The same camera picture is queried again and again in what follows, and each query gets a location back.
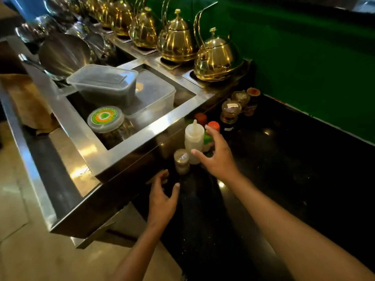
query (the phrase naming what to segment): white squeeze bottle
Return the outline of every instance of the white squeeze bottle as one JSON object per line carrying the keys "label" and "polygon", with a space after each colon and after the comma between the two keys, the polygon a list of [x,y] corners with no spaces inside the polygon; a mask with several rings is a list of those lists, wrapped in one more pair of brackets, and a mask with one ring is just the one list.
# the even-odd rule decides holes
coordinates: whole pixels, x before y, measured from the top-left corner
{"label": "white squeeze bottle", "polygon": [[202,125],[196,122],[189,124],[185,128],[185,149],[190,156],[189,162],[192,165],[197,165],[201,161],[191,154],[191,150],[196,149],[202,151],[203,149],[203,139],[204,139],[204,128]]}

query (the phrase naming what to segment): left hand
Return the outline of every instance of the left hand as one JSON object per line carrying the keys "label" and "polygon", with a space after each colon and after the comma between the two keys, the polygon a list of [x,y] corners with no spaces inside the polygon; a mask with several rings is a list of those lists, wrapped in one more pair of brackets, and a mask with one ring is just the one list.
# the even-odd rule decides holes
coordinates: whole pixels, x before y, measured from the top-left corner
{"label": "left hand", "polygon": [[168,170],[162,170],[153,179],[150,192],[150,210],[148,212],[147,226],[157,227],[161,233],[172,219],[177,206],[180,193],[180,184],[176,183],[172,190],[171,198],[165,195],[162,189],[162,181],[168,177]]}

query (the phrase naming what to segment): black countertop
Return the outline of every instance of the black countertop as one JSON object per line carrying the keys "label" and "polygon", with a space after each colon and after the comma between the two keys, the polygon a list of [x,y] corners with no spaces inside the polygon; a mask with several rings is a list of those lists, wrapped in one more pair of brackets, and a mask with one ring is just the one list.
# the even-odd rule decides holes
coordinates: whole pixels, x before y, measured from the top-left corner
{"label": "black countertop", "polygon": [[[264,194],[375,271],[374,146],[267,97],[225,137]],[[176,182],[181,191],[162,242],[189,280],[293,280],[228,187],[201,165],[185,176],[165,167],[167,195]],[[133,201],[144,218],[148,191]]]}

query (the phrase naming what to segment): green and orange label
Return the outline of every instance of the green and orange label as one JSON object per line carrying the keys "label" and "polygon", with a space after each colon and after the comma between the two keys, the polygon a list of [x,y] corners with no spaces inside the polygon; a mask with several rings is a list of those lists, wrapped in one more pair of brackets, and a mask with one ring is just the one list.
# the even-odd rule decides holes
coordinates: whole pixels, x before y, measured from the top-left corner
{"label": "green and orange label", "polygon": [[117,117],[117,111],[114,108],[101,108],[91,116],[91,121],[95,124],[103,125],[110,123]]}

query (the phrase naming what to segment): brown paper bag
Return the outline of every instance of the brown paper bag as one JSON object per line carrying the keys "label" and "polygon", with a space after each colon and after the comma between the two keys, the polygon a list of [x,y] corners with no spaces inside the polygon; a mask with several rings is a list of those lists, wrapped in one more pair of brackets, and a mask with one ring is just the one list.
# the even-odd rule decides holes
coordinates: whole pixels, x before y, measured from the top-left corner
{"label": "brown paper bag", "polygon": [[36,134],[50,133],[59,127],[58,121],[28,75],[2,74],[0,80],[24,125],[36,129]]}

